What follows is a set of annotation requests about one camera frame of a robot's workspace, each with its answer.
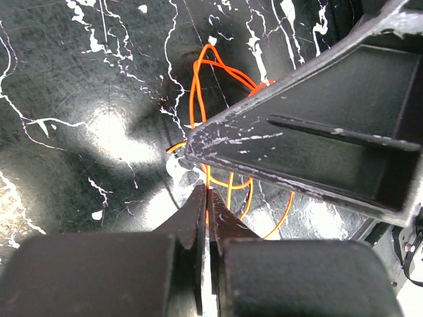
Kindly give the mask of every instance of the orange cable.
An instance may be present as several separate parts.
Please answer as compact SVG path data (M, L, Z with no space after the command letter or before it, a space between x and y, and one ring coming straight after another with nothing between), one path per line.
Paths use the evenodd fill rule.
M217 61L211 61L211 60L208 60L208 59L204 59L208 49L213 51L214 56L216 57ZM190 98L189 98L189 116L190 116L191 129L195 128L195 123L196 123L195 122L195 115L194 115L195 114L194 113L194 98L195 98L195 96L197 96L198 105L200 107L202 123L207 121L206 107L204 105L204 101L203 101L203 97L202 97L201 84L200 84L200 78L199 78L199 72L200 72L200 68L201 68L202 64L208 64L208 65L211 65L211 66L216 66L216 67L220 67L220 68L224 69L230 76L232 76L233 78L235 78L236 80L238 80L240 83L244 84L248 89L251 90L249 96L254 95L258 91L260 91L260 89L262 89L263 87L274 83L274 81L269 81L269 83L261 83L259 85L256 85L256 83L254 81L252 81L252 79L250 77L248 77L246 74L244 74L242 71L235 69L235 68L232 68L232 67L224 64L224 62L220 58L220 55L218 54L216 48L214 46L212 46L211 44L206 44L203 47L203 49L201 50L200 56L198 57L198 59L194 62L193 66L192 66L194 74L193 74L193 77L192 77L192 84L191 84L191 91L190 91ZM186 145L186 141L177 143L177 144L173 145L171 148L169 148L167 150L167 152L173 153L174 151L176 151L177 149L179 149L181 147L184 147L185 145ZM225 183L225 182L222 182L221 180L215 179L211 175L211 168L210 168L209 165L201 164L201 169L206 174L207 193L209 192L211 182L227 188L227 208L229 210L231 208L232 191L233 190L241 190L241 189L244 189L246 187L249 187L247 204L246 204L244 212L240 216L240 220L243 220L245 215L249 212L249 209L250 209L250 205L251 205L251 201L252 201L252 193L253 193L253 190L254 190L254 180L252 178L248 178L248 180L246 182L242 183L242 184L233 185L233 177L234 177L233 172L229 173L229 181L228 181L228 183ZM289 196L289 201L288 201L286 210L285 210L284 214L282 215L282 218L280 219L279 223L276 225L275 229L273 229L271 233L266 235L264 237L264 239L267 239L269 236L271 236L277 230L279 230L282 223L285 221L286 217L288 216L288 212L289 212L291 205L292 205L293 196L294 196L294 193L291 192L291 194ZM208 222L208 210L206 211L206 223L207 223L207 225L209 223Z
M270 231L270 233L267 236L265 236L263 239L267 240L272 234L274 234L276 231L279 230L280 226L282 226L282 223L284 223L286 217L288 216L288 212L291 209L293 197L294 197L294 192L291 192L289 195L288 204L286 205L285 212L282 215L282 218L279 220L279 223L276 225L276 227L272 231Z
M173 153L175 152L177 149L179 149L180 147L184 147L186 145L186 141L183 142L179 142L175 145L173 145L172 147L170 147L169 149L166 150L166 152L168 153Z

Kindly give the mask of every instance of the metal screw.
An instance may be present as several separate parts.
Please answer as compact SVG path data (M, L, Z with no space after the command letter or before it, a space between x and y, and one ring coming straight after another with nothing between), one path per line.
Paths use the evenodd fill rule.
M404 249L405 249L405 252L414 252L414 251L416 251L416 246L413 246L411 243L407 242L405 244Z

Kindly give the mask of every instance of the black marble surface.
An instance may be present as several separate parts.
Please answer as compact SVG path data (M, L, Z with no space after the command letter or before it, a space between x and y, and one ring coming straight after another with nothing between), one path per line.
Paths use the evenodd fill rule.
M0 264L32 234L159 226L205 179L165 152L190 131L202 46L256 83L278 80L340 39L334 11L352 26L349 0L0 2ZM248 94L219 69L201 77L209 116ZM255 189L245 223L264 236L289 193ZM233 194L237 215L246 194ZM272 238L345 239L364 221L296 195Z

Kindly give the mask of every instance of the black plastic part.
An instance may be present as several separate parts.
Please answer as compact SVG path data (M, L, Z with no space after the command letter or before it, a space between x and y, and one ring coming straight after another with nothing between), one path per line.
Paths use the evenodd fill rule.
M358 242L229 240L226 316L402 316L379 258Z
M187 156L411 224L423 177L423 13L405 2L203 123Z
M229 238L261 238L240 221L222 200L220 193L212 189L208 195L209 211L209 238L210 238L210 268L212 293L219 295L219 275L221 270L221 257L224 252L223 244Z
M201 185L156 232L24 241L0 280L0 316L201 315L205 212Z

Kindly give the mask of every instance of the black plastic bracket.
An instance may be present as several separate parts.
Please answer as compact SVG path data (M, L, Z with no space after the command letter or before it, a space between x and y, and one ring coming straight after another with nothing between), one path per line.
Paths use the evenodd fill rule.
M423 184L422 0L391 0L345 39L192 131L192 160L406 227Z

